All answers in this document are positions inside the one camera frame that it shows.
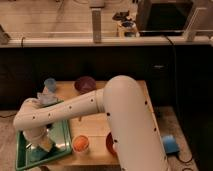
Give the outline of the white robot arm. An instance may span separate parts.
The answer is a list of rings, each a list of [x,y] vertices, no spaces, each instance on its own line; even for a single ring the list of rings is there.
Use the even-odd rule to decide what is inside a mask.
[[[116,76],[102,89],[46,108],[29,98],[13,124],[32,141],[42,126],[97,113],[107,115],[122,171],[170,171],[155,115],[140,85],[129,76]]]

